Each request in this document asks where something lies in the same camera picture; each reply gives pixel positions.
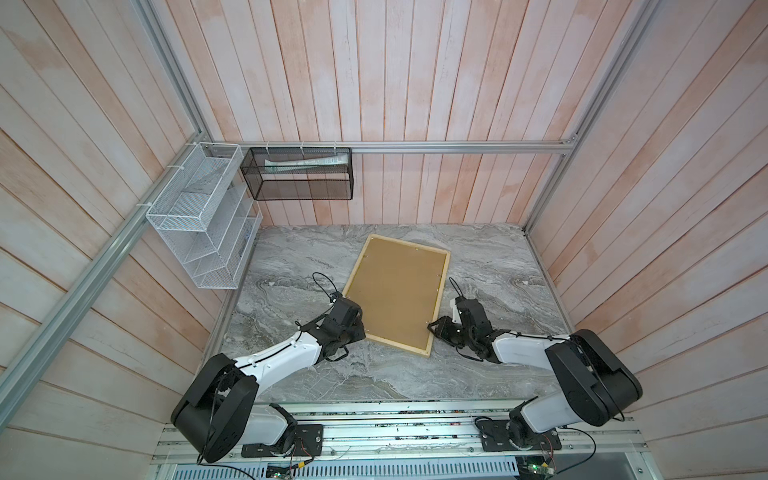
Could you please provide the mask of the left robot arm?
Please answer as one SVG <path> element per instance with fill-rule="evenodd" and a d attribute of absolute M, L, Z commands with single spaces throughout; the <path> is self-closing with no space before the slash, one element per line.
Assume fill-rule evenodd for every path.
<path fill-rule="evenodd" d="M 171 423 L 206 463 L 221 460 L 240 441 L 289 454 L 297 446 L 298 422 L 276 403 L 257 406 L 258 393 L 323 361 L 345 358 L 348 346 L 364 338 L 362 308 L 334 293 L 329 308 L 287 340 L 235 359 L 223 353 L 208 359 Z"/>

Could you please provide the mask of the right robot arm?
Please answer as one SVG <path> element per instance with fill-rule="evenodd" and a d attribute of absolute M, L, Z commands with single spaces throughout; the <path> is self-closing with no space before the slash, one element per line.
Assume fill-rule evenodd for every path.
<path fill-rule="evenodd" d="M 523 334 L 494 328 L 476 299 L 458 296 L 451 308 L 450 317 L 428 325 L 437 339 L 458 353 L 470 349 L 473 361 L 541 368 L 557 380 L 557 391 L 529 399 L 509 413 L 504 429 L 514 448 L 536 448 L 539 437 L 572 423 L 601 427 L 643 395 L 636 376 L 591 330 L 561 337 Z"/>

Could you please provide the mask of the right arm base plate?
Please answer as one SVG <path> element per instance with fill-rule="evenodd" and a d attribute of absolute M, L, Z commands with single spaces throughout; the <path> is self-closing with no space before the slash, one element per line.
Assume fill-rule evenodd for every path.
<path fill-rule="evenodd" d="M 562 443 L 555 430 L 535 433 L 513 420 L 494 420 L 486 416 L 473 421 L 485 452 L 529 451 L 540 449 L 557 451 Z"/>

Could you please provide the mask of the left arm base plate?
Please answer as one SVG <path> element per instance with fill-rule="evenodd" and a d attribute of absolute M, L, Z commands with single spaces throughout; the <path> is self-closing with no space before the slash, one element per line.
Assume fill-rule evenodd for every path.
<path fill-rule="evenodd" d="M 322 424 L 289 426 L 276 444 L 246 444 L 242 446 L 243 458 L 287 458 L 291 455 L 317 457 L 321 455 L 324 439 Z"/>

